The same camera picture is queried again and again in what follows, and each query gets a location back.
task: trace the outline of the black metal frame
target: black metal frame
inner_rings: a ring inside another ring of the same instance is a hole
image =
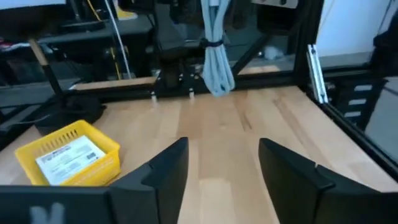
[[[297,34],[298,42],[296,49],[296,60],[293,71],[275,72],[275,73],[258,73],[253,75],[241,75],[236,77],[235,90],[247,90],[252,88],[266,88],[277,86],[297,85],[301,89],[306,89],[309,84],[309,67],[307,64],[307,45],[314,44],[317,39],[318,26],[322,13],[323,1],[312,1],[312,8],[309,15],[304,20]],[[243,58],[233,68],[234,74],[238,73],[250,60],[252,54],[257,53],[257,47],[263,47],[262,44],[267,42],[267,37],[261,37],[251,50],[245,54]],[[367,65],[361,67],[341,67],[329,68],[323,71],[326,82],[337,82],[338,80],[355,80],[359,78],[369,78],[374,75],[371,73]],[[202,79],[197,79],[192,84],[195,94],[208,93]],[[154,84],[142,84],[133,86],[119,86],[111,88],[100,88],[92,90],[72,90],[65,93],[66,96],[95,96],[102,103],[122,100],[138,100],[150,98],[154,91]],[[173,97],[187,95],[186,92],[173,92],[173,94],[157,93],[157,97]],[[366,152],[375,162],[377,162],[395,181],[398,182],[398,164],[388,155],[383,153],[377,144],[372,142],[357,126],[346,120],[339,111],[332,105],[319,105],[320,109],[327,114],[364,152]],[[7,141],[0,142],[0,149],[4,148],[12,142],[18,135],[22,134],[29,125],[19,126],[11,129],[7,134]]]

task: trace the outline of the gray cable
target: gray cable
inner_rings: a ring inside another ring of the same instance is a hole
[[[118,25],[116,24],[116,21],[114,20],[113,12],[112,12],[112,10],[111,10],[111,6],[109,5],[108,0],[104,0],[104,2],[105,2],[105,4],[106,4],[106,8],[107,8],[107,10],[108,10],[108,12],[109,12],[109,15],[110,15],[110,18],[111,18],[111,20],[112,20],[113,27],[114,27],[114,29],[115,29],[115,31],[116,31],[116,36],[118,37],[118,41],[119,41],[119,44],[120,44],[120,48],[121,48],[122,54],[123,54],[124,64],[125,64],[125,66],[126,66],[127,75],[128,75],[129,78],[131,79],[131,73],[130,73],[129,63],[128,63],[128,61],[127,61],[126,53],[125,53],[125,51],[124,51],[124,46],[123,46],[122,38],[120,37]]]
[[[216,7],[210,6],[209,0],[201,0],[205,38],[209,42],[218,42],[224,35],[224,16],[230,0],[219,1],[219,6]],[[206,48],[203,79],[214,96],[227,95],[235,87],[224,45]]]

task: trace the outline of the white wall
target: white wall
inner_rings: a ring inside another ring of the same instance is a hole
[[[317,39],[320,56],[373,51],[388,4],[389,0],[325,0]]]

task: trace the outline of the black base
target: black base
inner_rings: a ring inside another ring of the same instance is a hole
[[[41,135],[50,134],[80,119],[94,123],[103,114],[104,109],[99,99],[90,96],[71,96],[66,100],[66,108],[56,102],[46,108],[37,116],[35,127]]]

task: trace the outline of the yellow plastic basket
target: yellow plastic basket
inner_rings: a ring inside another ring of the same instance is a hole
[[[17,149],[15,152],[16,157],[32,184],[49,185],[35,161],[36,158],[52,152],[83,135],[88,137],[106,155],[64,181],[61,185],[106,185],[111,179],[116,177],[120,173],[120,145],[86,121],[80,120]]]

